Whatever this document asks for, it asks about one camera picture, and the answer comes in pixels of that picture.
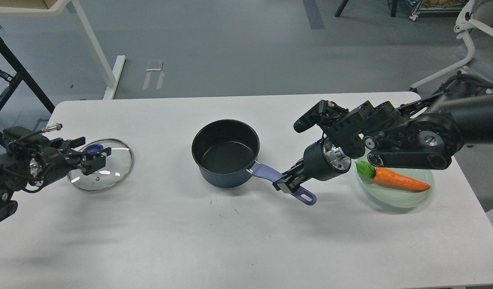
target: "floor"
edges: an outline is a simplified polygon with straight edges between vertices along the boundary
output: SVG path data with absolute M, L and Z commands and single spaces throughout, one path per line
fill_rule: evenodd
M 81 4 L 111 65 L 116 55 L 127 56 L 116 99 L 407 91 L 456 61 L 461 42 L 455 18 L 412 22 L 404 2 L 390 18 L 383 0 L 353 0 L 335 18 L 339 2 Z M 68 11 L 54 18 L 0 18 L 0 24 L 1 37 L 54 104 L 103 97 L 104 81 Z M 146 69 L 159 63 L 162 86 L 158 73 L 145 85 Z M 10 72 L 1 57 L 0 68 Z M 446 78 L 419 87 L 419 94 L 432 94 Z M 0 92 L 4 87 L 0 79 Z M 0 129 L 41 128 L 48 118 L 22 86 L 1 112 Z M 493 208 L 493 145 L 464 147 L 456 159 L 483 208 Z

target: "plate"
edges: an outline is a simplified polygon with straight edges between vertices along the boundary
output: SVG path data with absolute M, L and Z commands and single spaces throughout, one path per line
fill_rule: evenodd
M 356 161 L 365 161 L 366 158 L 357 159 Z M 399 190 L 386 185 L 379 185 L 375 183 L 372 179 L 368 179 L 363 175 L 357 173 L 361 185 L 364 189 L 374 196 L 379 201 L 397 208 L 414 208 L 425 203 L 434 190 L 434 176 L 431 170 L 418 170 L 418 169 L 395 169 L 389 168 L 399 174 L 412 177 L 422 181 L 423 183 L 428 183 L 430 188 L 423 192 L 411 192 L 407 190 Z

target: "cardboard box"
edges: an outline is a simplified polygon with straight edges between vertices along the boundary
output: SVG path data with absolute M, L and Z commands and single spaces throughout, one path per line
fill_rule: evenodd
M 50 9 L 57 0 L 0 0 L 0 7 Z

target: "toy carrot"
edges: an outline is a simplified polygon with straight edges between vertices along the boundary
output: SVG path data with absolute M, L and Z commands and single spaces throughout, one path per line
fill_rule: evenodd
M 367 161 L 361 161 L 360 163 L 356 161 L 355 166 L 357 167 L 357 172 L 359 172 L 359 174 L 373 179 L 375 183 L 420 192 L 430 188 L 428 183 L 423 183 L 417 179 L 398 174 L 387 168 L 376 168 Z

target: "glass lid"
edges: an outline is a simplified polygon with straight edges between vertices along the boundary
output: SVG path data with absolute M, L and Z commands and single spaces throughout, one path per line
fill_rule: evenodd
M 100 139 L 82 147 L 79 151 L 98 152 L 111 148 L 111 155 L 106 157 L 106 166 L 90 175 L 83 175 L 81 170 L 68 173 L 72 185 L 86 190 L 97 191 L 109 188 L 123 179 L 132 166 L 132 151 L 129 146 L 118 139 Z

